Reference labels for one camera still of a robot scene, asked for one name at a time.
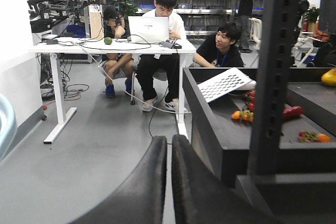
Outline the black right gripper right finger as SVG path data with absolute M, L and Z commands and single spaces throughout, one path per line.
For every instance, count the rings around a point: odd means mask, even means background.
M 172 138 L 171 174 L 176 223 L 277 223 L 222 184 L 184 135 Z

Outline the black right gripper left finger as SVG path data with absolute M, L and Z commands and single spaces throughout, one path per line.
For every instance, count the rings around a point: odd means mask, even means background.
M 162 223 L 166 160 L 166 137 L 153 137 L 140 162 L 124 182 L 72 223 Z

